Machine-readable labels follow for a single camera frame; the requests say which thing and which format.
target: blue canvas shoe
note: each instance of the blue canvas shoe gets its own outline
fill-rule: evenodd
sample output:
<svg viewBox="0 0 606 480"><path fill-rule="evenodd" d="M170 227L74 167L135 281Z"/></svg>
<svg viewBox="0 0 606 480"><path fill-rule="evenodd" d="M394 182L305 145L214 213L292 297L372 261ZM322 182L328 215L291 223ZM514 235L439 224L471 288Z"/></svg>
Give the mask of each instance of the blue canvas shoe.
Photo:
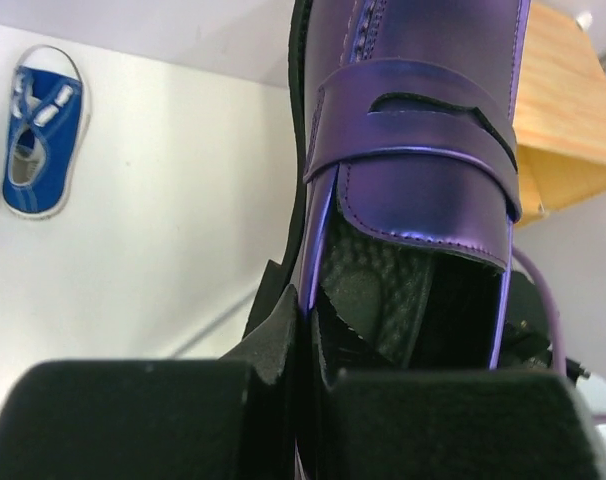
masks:
<svg viewBox="0 0 606 480"><path fill-rule="evenodd" d="M13 213L45 219L63 208L89 118L87 84L65 52L38 45L22 55L12 82L3 180Z"/></svg>

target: wooden shelf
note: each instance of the wooden shelf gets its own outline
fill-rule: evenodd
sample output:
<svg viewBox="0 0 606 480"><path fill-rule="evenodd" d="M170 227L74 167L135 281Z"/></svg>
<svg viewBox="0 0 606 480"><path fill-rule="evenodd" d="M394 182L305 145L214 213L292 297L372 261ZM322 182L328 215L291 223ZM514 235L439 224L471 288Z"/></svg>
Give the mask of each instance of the wooden shelf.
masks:
<svg viewBox="0 0 606 480"><path fill-rule="evenodd" d="M532 4L514 128L522 224L606 190L606 76L574 20Z"/></svg>

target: black foam block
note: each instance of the black foam block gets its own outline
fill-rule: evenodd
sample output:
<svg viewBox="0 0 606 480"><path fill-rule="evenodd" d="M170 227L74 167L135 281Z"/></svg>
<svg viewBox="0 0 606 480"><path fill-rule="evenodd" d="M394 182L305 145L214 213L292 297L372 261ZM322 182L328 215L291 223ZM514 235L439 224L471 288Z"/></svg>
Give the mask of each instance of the black foam block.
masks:
<svg viewBox="0 0 606 480"><path fill-rule="evenodd" d="M39 365L1 412L0 480L231 478L251 376L242 362Z"/></svg>
<svg viewBox="0 0 606 480"><path fill-rule="evenodd" d="M292 478L296 304L219 361L33 368L0 414L0 480Z"/></svg>
<svg viewBox="0 0 606 480"><path fill-rule="evenodd" d="M549 372L391 368L319 295L303 466L317 480L606 479L582 399Z"/></svg>

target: black insole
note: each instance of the black insole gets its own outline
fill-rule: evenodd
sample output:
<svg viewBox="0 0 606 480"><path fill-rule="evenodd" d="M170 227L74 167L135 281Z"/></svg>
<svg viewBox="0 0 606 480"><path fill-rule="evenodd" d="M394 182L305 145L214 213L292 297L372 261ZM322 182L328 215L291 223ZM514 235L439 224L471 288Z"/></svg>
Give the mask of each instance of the black insole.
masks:
<svg viewBox="0 0 606 480"><path fill-rule="evenodd" d="M384 242L336 209L321 286L337 313L402 367L487 368L500 272L480 262Z"/></svg>

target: shoe stitching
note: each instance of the shoe stitching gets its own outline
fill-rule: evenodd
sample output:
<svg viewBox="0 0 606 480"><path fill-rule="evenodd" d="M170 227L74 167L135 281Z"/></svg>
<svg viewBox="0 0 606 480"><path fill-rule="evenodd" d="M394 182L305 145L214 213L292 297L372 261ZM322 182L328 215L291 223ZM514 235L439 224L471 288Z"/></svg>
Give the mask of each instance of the shoe stitching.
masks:
<svg viewBox="0 0 606 480"><path fill-rule="evenodd" d="M345 32L345 37L343 37L343 48L341 50L341 56L339 57L339 67L345 65L345 54L347 53L347 37L350 35L350 28L352 28L352 22L354 21L354 17L356 16L356 7L359 4L359 0L354 0L354 5L352 6L352 13L350 14L350 18L347 21L347 31Z"/></svg>
<svg viewBox="0 0 606 480"><path fill-rule="evenodd" d="M516 26L514 27L514 43L512 44L512 77L510 78L510 97L508 98L507 116L512 116L512 94L514 93L514 78L516 76L516 46L519 39L519 26L521 25L521 8L523 7L523 1L519 0L519 7L516 11Z"/></svg>
<svg viewBox="0 0 606 480"><path fill-rule="evenodd" d="M352 57L354 62L360 62L363 60L363 50L367 41L367 34L370 31L370 24L372 22L372 16L374 15L374 9L376 8L376 0L370 0L370 3L363 9L365 14L361 20L361 24L358 28L358 39L354 43L354 51Z"/></svg>
<svg viewBox="0 0 606 480"><path fill-rule="evenodd" d="M351 169L352 169L352 165L348 164L347 165L347 180L346 180L346 186L345 186L345 195L343 196L343 199L345 200L345 204L346 204L347 210L354 217L354 219L357 221L357 223L359 225L361 225L363 228L365 228L366 230L368 230L370 232L373 232L373 233L378 233L379 235L383 235L383 236L386 236L386 237L389 237L389 238L402 238L402 239L406 239L406 240L413 240L413 241L416 241L416 242L423 242L423 243L427 243L427 244L448 245L448 246L451 246L451 247L458 247L458 248L461 248L463 250L467 250L467 251L474 252L474 253L483 253L483 254L487 255L488 257L490 257L491 259L493 259L496 262L498 262L499 265L501 265L501 266L507 266L505 260L497 257L493 253L491 253L488 250L485 250L483 248L472 247L470 245L465 245L465 244L462 244L460 242L449 242L447 240L430 240L430 239L415 237L413 235L400 235L398 233L386 232L385 230L380 230L380 229L371 227L370 225L367 225L361 218L359 218L359 216L357 215L357 213L352 208L352 205L350 204L349 191L350 191L350 174L351 174Z"/></svg>
<svg viewBox="0 0 606 480"><path fill-rule="evenodd" d="M25 191L27 192L27 195L28 195L28 197L30 199L30 204L32 206L32 211L33 212L38 212L39 211L39 204L36 201L36 195L34 194L34 190L32 190L32 187L30 185L26 185Z"/></svg>
<svg viewBox="0 0 606 480"><path fill-rule="evenodd" d="M319 130L319 122L321 119L321 110L323 109L323 102L325 101L325 88L323 85L319 87L318 92L318 100L316 102L316 109L314 110L314 116L312 117L312 129L310 131L310 145L307 149L307 157L305 158L305 167L303 171L305 172L310 164L312 163L312 158L314 157L314 150L316 149L316 135Z"/></svg>
<svg viewBox="0 0 606 480"><path fill-rule="evenodd" d="M27 212L27 204L25 203L25 199L23 198L23 191L20 187L17 187L14 184L10 184L10 186L12 187L12 189L14 190L14 192L16 193L16 198L19 201L19 206L21 208L21 210L23 210L24 212Z"/></svg>
<svg viewBox="0 0 606 480"><path fill-rule="evenodd" d="M386 8L387 0L381 0L380 6L377 9L376 13L373 12L372 27L371 31L369 32L372 40L365 48L365 51L363 53L363 60L369 60L372 56L372 52L374 51L374 45L376 45L376 40L379 35L379 27L381 26L381 23L383 21L383 16L385 15Z"/></svg>
<svg viewBox="0 0 606 480"><path fill-rule="evenodd" d="M34 136L37 137L39 139L39 141L41 142L41 145L43 146L43 151L45 152L45 162L43 163L43 168L41 168L41 170L39 171L39 173L36 175L36 177L34 177L32 179L32 181L30 182L30 185L35 185L36 183L38 183L38 181L43 178L43 175L45 175L45 173L48 171L49 167L50 167L50 163L52 163L50 161L50 143L47 141L47 137L45 135L43 135L43 133L35 128L32 133L34 133Z"/></svg>

